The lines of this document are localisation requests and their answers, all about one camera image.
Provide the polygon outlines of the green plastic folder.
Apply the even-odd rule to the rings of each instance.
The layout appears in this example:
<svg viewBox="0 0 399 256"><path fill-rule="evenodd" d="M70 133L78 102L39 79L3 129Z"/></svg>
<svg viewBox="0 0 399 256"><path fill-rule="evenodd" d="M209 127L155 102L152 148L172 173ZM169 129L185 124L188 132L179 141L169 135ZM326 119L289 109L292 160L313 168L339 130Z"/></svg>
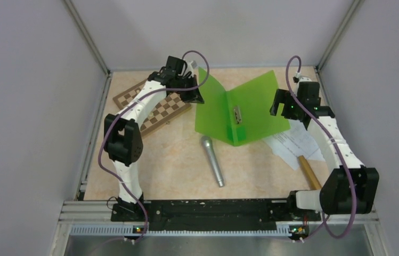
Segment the green plastic folder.
<svg viewBox="0 0 399 256"><path fill-rule="evenodd" d="M195 131L228 143L242 146L290 129L289 121L272 116L270 107L279 88L273 71L265 72L231 90L206 70L199 69L205 84L199 91L205 101L197 104ZM242 123L235 123L233 108L240 107Z"/></svg>

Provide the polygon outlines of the metal folder clip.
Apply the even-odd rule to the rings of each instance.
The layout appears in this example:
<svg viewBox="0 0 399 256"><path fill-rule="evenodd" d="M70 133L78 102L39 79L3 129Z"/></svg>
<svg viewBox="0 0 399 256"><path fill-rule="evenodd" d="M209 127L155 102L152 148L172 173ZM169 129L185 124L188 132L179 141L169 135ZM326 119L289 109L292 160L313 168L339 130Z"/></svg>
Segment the metal folder clip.
<svg viewBox="0 0 399 256"><path fill-rule="evenodd" d="M235 123L237 125L242 123L242 116L241 116L241 111L239 106L235 106L233 108L233 113L234 113L234 118L235 118Z"/></svg>

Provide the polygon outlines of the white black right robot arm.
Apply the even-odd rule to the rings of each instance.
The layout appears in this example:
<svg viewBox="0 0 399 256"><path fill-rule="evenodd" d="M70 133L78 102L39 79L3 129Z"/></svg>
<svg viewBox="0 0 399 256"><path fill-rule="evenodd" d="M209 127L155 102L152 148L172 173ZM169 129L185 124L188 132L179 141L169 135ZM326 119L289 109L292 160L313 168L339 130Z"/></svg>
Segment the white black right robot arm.
<svg viewBox="0 0 399 256"><path fill-rule="evenodd" d="M321 189L293 191L286 204L286 214L301 219L307 210L333 214L368 214L372 211L379 173L365 166L343 138L334 112L321 105L320 85L296 74L293 94L277 89L270 108L272 116L300 121L320 149L330 171Z"/></svg>

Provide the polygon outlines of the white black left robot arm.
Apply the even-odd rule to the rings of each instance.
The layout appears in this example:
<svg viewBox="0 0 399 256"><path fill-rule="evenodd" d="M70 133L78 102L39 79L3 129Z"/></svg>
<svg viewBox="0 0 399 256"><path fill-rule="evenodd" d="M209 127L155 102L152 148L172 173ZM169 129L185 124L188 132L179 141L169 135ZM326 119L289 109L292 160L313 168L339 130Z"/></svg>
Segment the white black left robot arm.
<svg viewBox="0 0 399 256"><path fill-rule="evenodd" d="M138 220L144 214L144 206L139 203L143 193L137 163L143 152L141 126L170 94L177 93L184 102L204 102L194 74L196 66L194 61L169 56L159 71L148 76L140 92L124 109L115 115L108 114L104 120L103 150L120 182L118 203L124 206L124 214L131 220Z"/></svg>

